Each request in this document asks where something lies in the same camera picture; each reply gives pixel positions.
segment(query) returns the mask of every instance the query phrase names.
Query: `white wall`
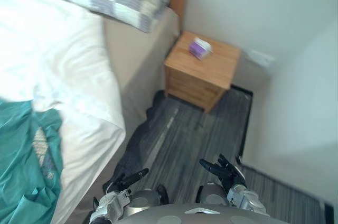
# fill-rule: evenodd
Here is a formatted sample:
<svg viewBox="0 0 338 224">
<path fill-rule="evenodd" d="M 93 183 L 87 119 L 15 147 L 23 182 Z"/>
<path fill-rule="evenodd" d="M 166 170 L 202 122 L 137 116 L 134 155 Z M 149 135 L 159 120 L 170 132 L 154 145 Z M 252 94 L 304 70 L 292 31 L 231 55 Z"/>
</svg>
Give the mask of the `white wall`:
<svg viewBox="0 0 338 224">
<path fill-rule="evenodd" d="M 244 163 L 334 204 L 336 214 L 337 43 L 335 20 L 255 93 L 243 155 Z"/>
<path fill-rule="evenodd" d="M 270 54 L 274 72 L 332 20 L 334 0 L 187 0 L 184 27 L 216 40 Z M 256 90 L 269 77 L 241 58 L 235 84 Z"/>
</svg>

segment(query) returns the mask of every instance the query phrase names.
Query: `bed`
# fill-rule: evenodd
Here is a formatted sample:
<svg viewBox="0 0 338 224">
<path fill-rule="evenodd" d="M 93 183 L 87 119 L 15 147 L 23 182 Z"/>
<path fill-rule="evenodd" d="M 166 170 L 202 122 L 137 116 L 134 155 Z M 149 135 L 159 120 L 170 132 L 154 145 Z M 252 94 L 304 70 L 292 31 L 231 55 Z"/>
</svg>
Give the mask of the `bed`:
<svg viewBox="0 0 338 224">
<path fill-rule="evenodd" d="M 39 46 L 37 54 L 47 50 L 59 52 L 58 56 L 55 51 L 54 56 L 44 59 L 38 68 L 33 66 L 41 76 L 38 90 L 31 75 L 32 67 L 27 70 L 25 66 L 37 57 L 9 56 L 0 66 L 1 77 L 9 79 L 1 82 L 1 98 L 9 101 L 34 99 L 37 100 L 35 109 L 55 108 L 63 118 L 60 132 L 64 162 L 62 190 L 51 223 L 65 223 L 67 219 L 68 223 L 81 223 L 91 209 L 92 197 L 101 196 L 98 191 L 114 172 L 134 130 L 146 120 L 146 109 L 152 105 L 154 94 L 164 88 L 163 61 L 179 36 L 184 4 L 185 0 L 171 0 L 170 7 L 165 9 L 150 33 L 61 0 L 6 0 L 1 4 L 4 7 L 0 16 L 6 19 L 1 23 L 15 25 L 16 35 L 20 33 L 10 36 L 0 25 L 3 31 L 0 33 L 8 37 L 2 40 L 3 50 L 20 54 L 26 45 L 25 54 L 36 54 L 32 44 L 39 40 L 45 45 Z M 8 5 L 13 6 L 12 11 L 6 10 Z M 29 29 L 39 24 L 37 36 L 27 38 L 31 34 Z M 64 24 L 64 28 L 58 28 L 58 24 Z M 67 44 L 59 47 L 58 37 L 72 31 L 74 33 L 69 36 L 77 45 L 72 43 L 70 50 L 73 52 L 65 52 L 69 47 Z M 49 34 L 41 39 L 41 33 Z M 21 45 L 11 50 L 18 43 Z M 60 59 L 61 51 L 67 54 L 63 59 Z M 78 60 L 80 53 L 85 53 L 88 59 Z M 76 64 L 67 66 L 65 61 Z M 16 70 L 8 73 L 5 70 L 8 65 L 15 65 Z M 63 77 L 62 84 L 55 80 L 59 77 Z M 42 96 L 40 92 L 53 94 Z"/>
</svg>

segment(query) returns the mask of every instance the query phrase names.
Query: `gray carpet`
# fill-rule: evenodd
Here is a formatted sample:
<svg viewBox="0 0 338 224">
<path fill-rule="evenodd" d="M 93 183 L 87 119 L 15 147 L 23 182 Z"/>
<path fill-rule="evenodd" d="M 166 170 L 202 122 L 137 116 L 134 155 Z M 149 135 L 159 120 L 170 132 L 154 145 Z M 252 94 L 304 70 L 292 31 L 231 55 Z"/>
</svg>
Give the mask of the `gray carpet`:
<svg viewBox="0 0 338 224">
<path fill-rule="evenodd" d="M 164 184 L 170 203 L 194 202 L 200 185 L 218 179 L 199 165 L 216 162 L 222 153 L 236 163 L 251 96 L 231 89 L 209 114 L 173 97 L 160 99 L 148 121 L 133 135 L 114 176 L 144 167 L 150 173 L 133 190 Z M 248 187 L 255 190 L 274 218 L 291 224 L 325 224 L 320 202 L 251 169 L 241 167 Z"/>
</svg>

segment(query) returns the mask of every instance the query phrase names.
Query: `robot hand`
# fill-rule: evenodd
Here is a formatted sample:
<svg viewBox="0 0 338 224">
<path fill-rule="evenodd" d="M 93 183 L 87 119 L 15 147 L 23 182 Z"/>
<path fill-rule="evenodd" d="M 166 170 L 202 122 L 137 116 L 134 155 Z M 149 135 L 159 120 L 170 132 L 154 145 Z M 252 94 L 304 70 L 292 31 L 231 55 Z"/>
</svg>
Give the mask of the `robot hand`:
<svg viewBox="0 0 338 224">
<path fill-rule="evenodd" d="M 241 184 L 247 187 L 242 173 L 222 154 L 219 155 L 218 162 L 219 164 L 212 164 L 204 159 L 200 159 L 200 164 L 206 170 L 218 176 L 227 194 L 234 185 Z"/>
</svg>

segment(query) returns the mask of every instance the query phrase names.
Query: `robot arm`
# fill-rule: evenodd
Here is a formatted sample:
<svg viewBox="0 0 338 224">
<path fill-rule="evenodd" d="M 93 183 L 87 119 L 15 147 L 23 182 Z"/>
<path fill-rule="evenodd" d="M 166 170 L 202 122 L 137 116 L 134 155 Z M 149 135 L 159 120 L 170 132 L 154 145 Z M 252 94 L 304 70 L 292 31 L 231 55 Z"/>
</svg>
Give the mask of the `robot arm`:
<svg viewBox="0 0 338 224">
<path fill-rule="evenodd" d="M 200 164 L 212 174 L 218 176 L 232 206 L 269 216 L 259 201 L 257 193 L 247 189 L 244 175 L 223 155 L 219 155 L 219 164 L 200 159 Z"/>
</svg>

